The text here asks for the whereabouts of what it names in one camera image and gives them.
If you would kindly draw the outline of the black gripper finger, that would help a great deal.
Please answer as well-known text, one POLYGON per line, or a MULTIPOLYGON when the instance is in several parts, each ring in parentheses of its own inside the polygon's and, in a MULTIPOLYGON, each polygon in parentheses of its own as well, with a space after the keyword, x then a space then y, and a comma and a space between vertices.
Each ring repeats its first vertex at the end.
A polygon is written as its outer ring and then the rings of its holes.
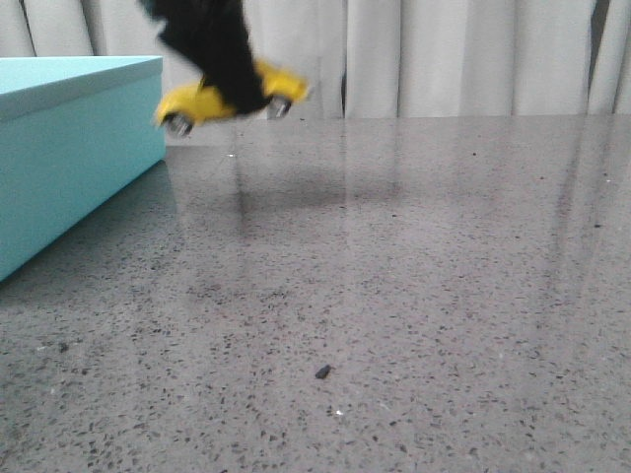
POLYGON ((140 5, 152 20, 164 23, 159 39, 194 64, 238 114, 269 104, 255 70, 241 1, 153 0, 140 5))

